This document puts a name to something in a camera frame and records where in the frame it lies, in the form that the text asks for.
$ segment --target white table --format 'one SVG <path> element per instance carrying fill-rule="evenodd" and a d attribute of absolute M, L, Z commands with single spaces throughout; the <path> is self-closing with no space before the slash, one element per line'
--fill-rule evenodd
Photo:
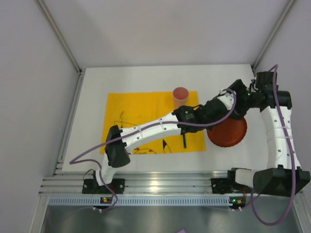
<path fill-rule="evenodd" d="M 206 101 L 227 88 L 236 79 L 245 85 L 253 73 L 250 65 L 160 66 L 87 68 L 72 125 L 63 164 L 63 172 L 96 169 L 94 163 L 70 165 L 69 161 L 83 151 L 101 143 L 108 93 L 172 91 L 178 86 L 197 90 L 199 101 Z M 122 172 L 202 172 L 223 171 L 232 167 L 265 169 L 268 149 L 259 109 L 245 116 L 247 134 L 231 148 L 220 148 L 205 133 L 204 152 L 130 155 L 131 163 Z M 100 150 L 87 154 L 102 162 Z"/>

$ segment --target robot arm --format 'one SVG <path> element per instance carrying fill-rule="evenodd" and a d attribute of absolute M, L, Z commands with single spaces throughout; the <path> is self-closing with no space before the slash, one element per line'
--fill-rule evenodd
<path fill-rule="evenodd" d="M 289 196 L 291 190 L 291 160 L 288 156 L 289 150 L 283 128 L 275 108 L 272 90 L 272 72 L 258 73 L 257 79 L 252 82 L 250 88 L 246 88 L 241 80 L 236 80 L 229 89 L 236 93 L 236 103 L 230 115 L 231 118 L 240 120 L 250 108 L 260 109 L 266 127 L 269 159 L 266 170 L 254 171 L 233 168 L 231 171 L 228 171 L 228 178 L 231 179 L 232 183 L 254 188 L 257 193 Z M 293 145 L 290 125 L 291 97 L 289 92 L 279 90 L 277 91 L 277 96 Z M 199 105 L 197 107 L 181 106 L 162 118 L 140 126 L 123 129 L 119 129 L 116 125 L 111 127 L 107 141 L 125 135 L 127 137 L 106 146 L 105 153 L 107 156 L 104 156 L 102 163 L 103 180 L 106 183 L 111 183 L 115 172 L 120 167 L 130 163 L 129 154 L 136 147 L 166 136 L 195 133 L 206 129 L 206 127 L 176 124 L 174 122 L 195 124 L 215 122 L 221 119 L 233 107 L 233 99 L 232 94 L 222 92 L 205 105 Z M 296 192 L 298 192 L 310 181 L 310 173 L 301 170 L 296 154 L 294 154 L 294 160 L 297 180 Z M 99 175 L 99 171 L 96 171 L 98 185 L 103 185 L 99 179 Z"/>

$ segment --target white wall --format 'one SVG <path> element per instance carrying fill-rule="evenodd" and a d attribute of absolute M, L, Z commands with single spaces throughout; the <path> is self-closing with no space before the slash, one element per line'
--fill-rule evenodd
<path fill-rule="evenodd" d="M 279 88 L 293 101 L 295 149 L 304 170 L 311 171 L 311 1 L 298 0 L 257 71 L 279 64 Z M 311 206 L 311 184 L 305 188 Z"/>
<path fill-rule="evenodd" d="M 33 0 L 2 0 L 0 31 L 0 232 L 23 233 L 77 74 Z"/>
<path fill-rule="evenodd" d="M 45 0 L 81 67 L 254 63 L 287 0 Z"/>

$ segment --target yellow placemat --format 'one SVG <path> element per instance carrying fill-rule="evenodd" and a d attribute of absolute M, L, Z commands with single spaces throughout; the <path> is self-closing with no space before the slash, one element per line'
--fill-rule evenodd
<path fill-rule="evenodd" d="M 198 93 L 190 91 L 188 106 L 199 104 Z M 172 92 L 110 93 L 106 106 L 102 142 L 106 141 L 111 126 L 129 128 L 158 119 L 174 110 Z M 132 151 L 133 154 L 162 154 L 205 151 L 204 132 L 186 134 L 187 148 L 183 137 L 169 136 L 147 143 Z"/>

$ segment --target pink cup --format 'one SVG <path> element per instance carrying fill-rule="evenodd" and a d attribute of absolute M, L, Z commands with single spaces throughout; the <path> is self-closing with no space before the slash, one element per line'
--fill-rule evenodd
<path fill-rule="evenodd" d="M 177 109 L 182 105 L 187 104 L 189 91 L 184 87 L 175 88 L 173 91 L 174 108 Z"/>

